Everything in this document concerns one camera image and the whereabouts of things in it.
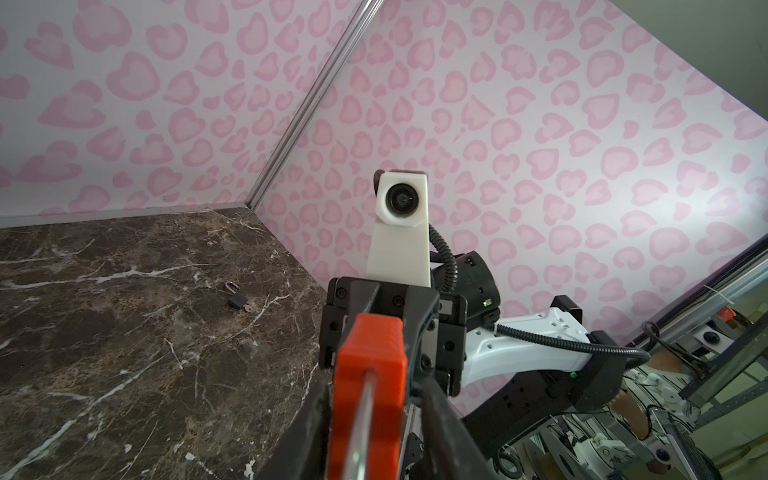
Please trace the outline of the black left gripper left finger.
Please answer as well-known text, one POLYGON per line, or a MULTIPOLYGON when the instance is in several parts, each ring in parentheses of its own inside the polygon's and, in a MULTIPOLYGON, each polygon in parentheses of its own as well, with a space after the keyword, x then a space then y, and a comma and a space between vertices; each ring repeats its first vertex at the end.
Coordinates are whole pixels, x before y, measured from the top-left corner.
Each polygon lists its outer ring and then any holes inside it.
POLYGON ((310 383, 307 396, 257 480, 324 479, 331 429, 331 393, 327 380, 310 383))

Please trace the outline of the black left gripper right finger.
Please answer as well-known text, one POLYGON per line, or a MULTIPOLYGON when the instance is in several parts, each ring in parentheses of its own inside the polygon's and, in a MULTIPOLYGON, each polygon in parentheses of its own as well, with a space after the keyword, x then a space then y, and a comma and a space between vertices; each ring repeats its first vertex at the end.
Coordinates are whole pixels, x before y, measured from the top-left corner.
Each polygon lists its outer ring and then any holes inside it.
POLYGON ((496 475, 434 379, 423 381, 421 398, 424 454, 419 478, 495 479, 496 475))

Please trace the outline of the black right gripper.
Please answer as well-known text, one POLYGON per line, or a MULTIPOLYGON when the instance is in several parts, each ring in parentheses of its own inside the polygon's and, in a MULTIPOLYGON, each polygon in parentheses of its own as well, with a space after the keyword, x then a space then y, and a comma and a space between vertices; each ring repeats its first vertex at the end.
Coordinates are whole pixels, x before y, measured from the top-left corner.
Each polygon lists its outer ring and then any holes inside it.
POLYGON ((354 317, 371 313, 398 318, 408 360, 409 396, 419 396, 432 378, 448 396, 461 390, 465 362, 467 302, 433 288, 338 277, 330 281, 318 337, 319 367, 332 369, 354 317))

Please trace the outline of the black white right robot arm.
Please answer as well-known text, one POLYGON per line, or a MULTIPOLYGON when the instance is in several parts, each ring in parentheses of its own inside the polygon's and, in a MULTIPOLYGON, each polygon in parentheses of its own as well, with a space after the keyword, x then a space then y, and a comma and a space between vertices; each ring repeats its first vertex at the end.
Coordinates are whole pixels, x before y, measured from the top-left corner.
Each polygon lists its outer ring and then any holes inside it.
POLYGON ((351 429, 355 402, 369 399, 373 449, 392 461, 404 410, 421 405, 426 381, 455 398, 466 385, 504 375, 506 384, 463 420, 491 456, 552 416, 601 408, 625 371, 650 358, 587 331, 581 308, 565 295, 542 313, 502 318, 495 281, 476 252, 430 259, 433 287, 330 281, 319 363, 334 373, 337 441, 351 429))

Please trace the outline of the small black padlock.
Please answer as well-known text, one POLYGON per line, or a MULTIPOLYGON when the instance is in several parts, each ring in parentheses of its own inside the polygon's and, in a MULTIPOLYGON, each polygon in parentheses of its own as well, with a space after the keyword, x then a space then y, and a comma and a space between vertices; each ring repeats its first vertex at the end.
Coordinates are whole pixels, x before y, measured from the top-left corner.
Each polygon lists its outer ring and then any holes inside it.
POLYGON ((253 307, 250 304, 249 299, 243 293, 241 287, 232 281, 224 283, 225 289, 229 292, 230 296, 227 301, 227 305, 237 310, 243 310, 245 312, 252 312, 253 307))

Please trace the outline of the aluminium frame post right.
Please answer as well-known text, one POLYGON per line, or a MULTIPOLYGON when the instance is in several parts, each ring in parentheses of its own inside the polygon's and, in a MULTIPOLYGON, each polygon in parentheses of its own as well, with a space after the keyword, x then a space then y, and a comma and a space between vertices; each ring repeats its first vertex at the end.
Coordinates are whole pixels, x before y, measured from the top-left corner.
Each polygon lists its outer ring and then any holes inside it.
POLYGON ((279 142, 270 155, 265 168, 250 190, 245 205, 256 211, 267 196, 271 186, 287 163, 294 148, 305 133, 333 83, 345 63, 365 35, 377 13, 384 5, 384 0, 361 1, 349 23, 343 30, 327 61, 317 74, 311 88, 300 103, 295 115, 286 128, 279 142))

